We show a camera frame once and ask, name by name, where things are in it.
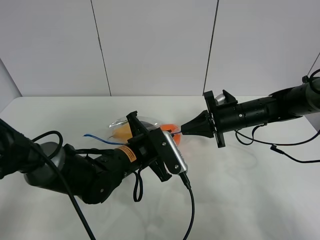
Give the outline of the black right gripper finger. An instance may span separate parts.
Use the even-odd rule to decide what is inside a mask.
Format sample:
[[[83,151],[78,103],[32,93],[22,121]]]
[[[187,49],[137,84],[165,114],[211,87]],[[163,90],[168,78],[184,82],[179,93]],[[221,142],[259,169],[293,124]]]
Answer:
[[[212,131],[181,131],[184,136],[201,136],[205,138],[214,138],[215,135]]]
[[[198,116],[189,122],[181,125],[182,132],[210,132],[210,117],[207,111],[202,111]]]

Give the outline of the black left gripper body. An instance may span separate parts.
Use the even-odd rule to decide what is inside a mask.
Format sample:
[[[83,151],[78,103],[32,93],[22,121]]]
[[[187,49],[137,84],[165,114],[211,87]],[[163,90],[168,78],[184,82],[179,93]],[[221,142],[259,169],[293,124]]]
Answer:
[[[172,175],[166,170],[164,155],[161,149],[163,133],[160,128],[148,131],[138,118],[138,112],[133,111],[126,116],[132,133],[127,143],[115,149],[127,158],[125,171],[128,174],[150,168],[161,182],[168,181]]]

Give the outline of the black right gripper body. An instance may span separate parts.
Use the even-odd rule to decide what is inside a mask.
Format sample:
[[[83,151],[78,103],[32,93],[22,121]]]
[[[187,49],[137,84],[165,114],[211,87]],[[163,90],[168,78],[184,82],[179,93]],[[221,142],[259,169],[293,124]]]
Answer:
[[[236,126],[240,123],[237,110],[238,101],[226,90],[223,90],[222,94],[224,94],[228,100],[227,103],[222,105],[216,104],[212,90],[203,94],[209,113],[210,127],[212,128],[219,148],[226,146],[224,133],[235,130]]]

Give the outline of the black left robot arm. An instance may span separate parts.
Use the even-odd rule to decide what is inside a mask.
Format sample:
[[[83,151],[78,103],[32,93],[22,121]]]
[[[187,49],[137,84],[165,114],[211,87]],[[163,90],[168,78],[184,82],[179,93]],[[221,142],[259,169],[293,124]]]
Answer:
[[[132,173],[150,167],[162,181],[178,172],[175,155],[160,128],[147,129],[136,112],[127,115],[132,137],[114,149],[75,149],[37,144],[6,122],[0,123],[0,175],[21,172],[31,186],[71,194],[86,204],[104,202]]]

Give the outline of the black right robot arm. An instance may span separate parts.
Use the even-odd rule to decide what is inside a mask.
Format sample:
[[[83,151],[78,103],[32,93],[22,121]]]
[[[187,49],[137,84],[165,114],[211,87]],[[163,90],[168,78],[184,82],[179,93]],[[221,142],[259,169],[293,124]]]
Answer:
[[[283,122],[320,111],[319,77],[303,77],[302,84],[276,91],[267,97],[239,103],[226,90],[214,96],[204,93],[207,109],[181,126],[183,135],[216,138],[225,147],[224,133]]]

